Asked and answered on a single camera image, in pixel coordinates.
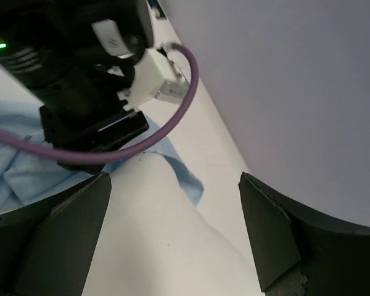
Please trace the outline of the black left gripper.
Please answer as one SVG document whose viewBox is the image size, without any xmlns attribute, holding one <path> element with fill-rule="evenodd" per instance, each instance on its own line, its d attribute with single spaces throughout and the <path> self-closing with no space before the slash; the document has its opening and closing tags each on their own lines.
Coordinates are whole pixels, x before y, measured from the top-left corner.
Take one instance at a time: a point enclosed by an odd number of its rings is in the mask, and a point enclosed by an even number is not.
<svg viewBox="0 0 370 296">
<path fill-rule="evenodd" d="M 111 152 L 147 131 L 118 93 L 153 45 L 145 1 L 0 1 L 0 65 L 42 102 L 56 149 Z"/>
</svg>

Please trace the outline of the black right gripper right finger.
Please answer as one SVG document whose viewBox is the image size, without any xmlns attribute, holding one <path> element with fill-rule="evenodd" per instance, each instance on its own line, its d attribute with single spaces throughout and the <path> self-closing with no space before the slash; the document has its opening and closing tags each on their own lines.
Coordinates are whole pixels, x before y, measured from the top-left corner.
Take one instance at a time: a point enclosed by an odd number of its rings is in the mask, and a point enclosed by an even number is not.
<svg viewBox="0 0 370 296">
<path fill-rule="evenodd" d="M 314 210 L 243 173 L 240 199 L 266 295 L 370 295 L 370 227 Z"/>
</svg>

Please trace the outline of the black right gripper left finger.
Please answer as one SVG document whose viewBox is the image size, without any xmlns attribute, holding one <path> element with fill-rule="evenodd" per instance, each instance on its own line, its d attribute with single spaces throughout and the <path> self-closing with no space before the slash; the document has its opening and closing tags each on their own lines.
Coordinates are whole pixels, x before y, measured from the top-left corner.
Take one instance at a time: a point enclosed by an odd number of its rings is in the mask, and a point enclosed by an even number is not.
<svg viewBox="0 0 370 296">
<path fill-rule="evenodd" d="M 100 173 L 0 215 L 0 295 L 81 295 L 111 188 Z"/>
</svg>

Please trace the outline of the light blue pillowcase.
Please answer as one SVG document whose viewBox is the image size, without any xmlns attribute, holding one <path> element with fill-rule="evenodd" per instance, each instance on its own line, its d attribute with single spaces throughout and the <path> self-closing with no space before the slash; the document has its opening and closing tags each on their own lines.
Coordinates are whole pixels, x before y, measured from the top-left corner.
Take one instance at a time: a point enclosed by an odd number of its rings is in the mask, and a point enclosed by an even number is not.
<svg viewBox="0 0 370 296">
<path fill-rule="evenodd" d="M 37 144 L 45 143 L 36 103 L 0 100 L 0 130 Z M 180 159 L 170 140 L 162 139 L 147 152 L 165 158 L 180 188 L 198 205 L 204 186 Z M 0 144 L 0 213 L 39 202 L 90 177 L 83 171 L 68 171 L 55 161 Z"/>
</svg>

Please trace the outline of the white pillow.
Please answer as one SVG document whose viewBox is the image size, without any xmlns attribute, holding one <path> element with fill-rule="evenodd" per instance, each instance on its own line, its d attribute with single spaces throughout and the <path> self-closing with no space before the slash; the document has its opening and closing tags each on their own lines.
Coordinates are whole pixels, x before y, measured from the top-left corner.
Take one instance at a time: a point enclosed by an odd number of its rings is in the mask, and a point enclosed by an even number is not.
<svg viewBox="0 0 370 296">
<path fill-rule="evenodd" d="M 126 161 L 84 295 L 258 295 L 252 267 L 211 227 L 159 154 Z"/>
</svg>

